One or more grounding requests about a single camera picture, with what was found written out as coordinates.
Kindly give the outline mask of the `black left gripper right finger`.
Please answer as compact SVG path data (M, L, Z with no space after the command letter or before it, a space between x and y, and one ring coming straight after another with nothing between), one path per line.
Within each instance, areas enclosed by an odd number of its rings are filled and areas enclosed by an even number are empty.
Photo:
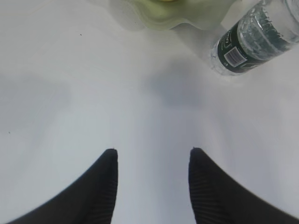
M189 194L198 224L297 224L295 218L257 197L201 148L190 151Z

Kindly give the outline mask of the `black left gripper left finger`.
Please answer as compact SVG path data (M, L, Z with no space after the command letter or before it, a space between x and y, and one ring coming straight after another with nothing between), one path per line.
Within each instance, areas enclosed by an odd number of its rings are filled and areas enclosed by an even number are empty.
M118 189L118 153L107 149L58 195L13 224L109 224Z

